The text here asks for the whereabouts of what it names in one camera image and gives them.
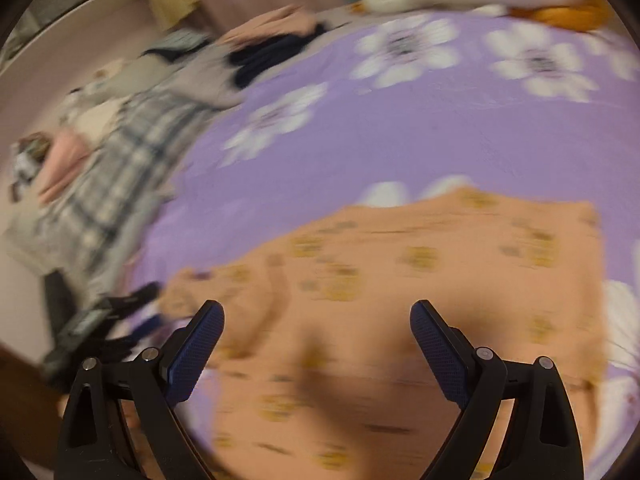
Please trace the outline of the dark navy garment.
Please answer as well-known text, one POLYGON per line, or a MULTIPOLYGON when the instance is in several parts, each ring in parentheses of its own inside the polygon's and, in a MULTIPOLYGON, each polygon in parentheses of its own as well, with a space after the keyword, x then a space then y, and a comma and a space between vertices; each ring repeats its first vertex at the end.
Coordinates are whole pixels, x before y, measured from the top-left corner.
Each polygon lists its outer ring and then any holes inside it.
POLYGON ((236 68, 232 81, 236 88, 245 89, 260 74, 280 65, 302 52, 311 41, 316 40, 329 29, 326 23, 318 23, 305 36, 294 34, 273 36, 258 44, 233 51, 228 55, 228 63, 236 68))

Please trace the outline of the pink folded garment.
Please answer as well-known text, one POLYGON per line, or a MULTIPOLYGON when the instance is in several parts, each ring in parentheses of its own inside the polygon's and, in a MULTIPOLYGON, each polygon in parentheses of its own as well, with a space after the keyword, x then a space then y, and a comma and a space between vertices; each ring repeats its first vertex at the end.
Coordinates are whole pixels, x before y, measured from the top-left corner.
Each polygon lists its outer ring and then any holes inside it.
POLYGON ((314 32, 317 25, 316 16, 303 6, 284 6, 232 28, 217 42, 232 50, 240 50, 277 36, 305 37, 314 32))

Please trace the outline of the grey folded garment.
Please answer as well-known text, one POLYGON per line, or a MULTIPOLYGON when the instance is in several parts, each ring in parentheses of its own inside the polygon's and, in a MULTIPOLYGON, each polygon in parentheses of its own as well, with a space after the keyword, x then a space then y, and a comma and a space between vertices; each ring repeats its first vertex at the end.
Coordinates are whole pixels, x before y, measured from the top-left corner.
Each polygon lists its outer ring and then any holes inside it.
POLYGON ((228 110, 242 103, 243 93, 235 87, 235 69, 227 63, 227 54, 224 47, 216 44, 175 63, 168 63, 158 54, 145 54, 108 78, 98 96, 106 100, 166 90, 214 110, 228 110))

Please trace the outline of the plaid grey white cloth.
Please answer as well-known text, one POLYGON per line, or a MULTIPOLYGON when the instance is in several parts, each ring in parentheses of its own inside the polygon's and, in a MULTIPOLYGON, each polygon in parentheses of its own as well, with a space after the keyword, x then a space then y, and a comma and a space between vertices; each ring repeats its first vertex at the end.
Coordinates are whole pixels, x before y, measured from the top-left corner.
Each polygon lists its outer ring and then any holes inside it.
POLYGON ((9 255, 35 275, 61 271, 82 298, 112 290, 162 202, 158 188, 214 115, 166 90, 132 96, 61 197, 18 206, 2 235, 9 255))

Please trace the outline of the purple floral bed cover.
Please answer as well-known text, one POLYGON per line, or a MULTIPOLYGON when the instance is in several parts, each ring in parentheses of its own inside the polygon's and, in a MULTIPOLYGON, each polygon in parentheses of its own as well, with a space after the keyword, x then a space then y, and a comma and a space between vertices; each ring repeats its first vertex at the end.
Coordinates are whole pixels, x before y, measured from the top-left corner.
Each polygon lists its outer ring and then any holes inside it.
POLYGON ((458 188, 590 203, 603 247, 605 370, 585 473, 639 418, 639 57, 616 37, 431 12, 326 37, 253 84, 182 160, 138 282, 232 263, 349 207, 458 188))

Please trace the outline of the orange cartoon print garment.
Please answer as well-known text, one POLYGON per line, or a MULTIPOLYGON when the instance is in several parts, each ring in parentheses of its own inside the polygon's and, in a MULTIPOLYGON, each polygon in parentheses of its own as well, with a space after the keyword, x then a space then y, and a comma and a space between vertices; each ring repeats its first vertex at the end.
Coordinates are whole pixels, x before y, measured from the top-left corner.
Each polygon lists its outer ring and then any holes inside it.
POLYGON ((429 301, 474 346, 558 367, 580 443, 605 370, 603 247, 587 202, 458 188, 349 207, 242 258, 176 273, 168 321, 224 307, 190 426, 229 479, 415 479, 457 417, 414 340, 429 301))

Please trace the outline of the striped blue grey cloth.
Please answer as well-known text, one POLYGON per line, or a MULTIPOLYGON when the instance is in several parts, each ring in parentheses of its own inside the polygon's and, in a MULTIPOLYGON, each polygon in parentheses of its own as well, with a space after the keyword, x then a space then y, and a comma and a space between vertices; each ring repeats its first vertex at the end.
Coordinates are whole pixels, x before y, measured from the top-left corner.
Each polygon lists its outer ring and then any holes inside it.
POLYGON ((166 62, 173 63, 180 60, 180 58, 198 52, 209 44, 210 37, 204 32, 190 28, 180 28, 151 44, 142 54, 157 55, 166 62))

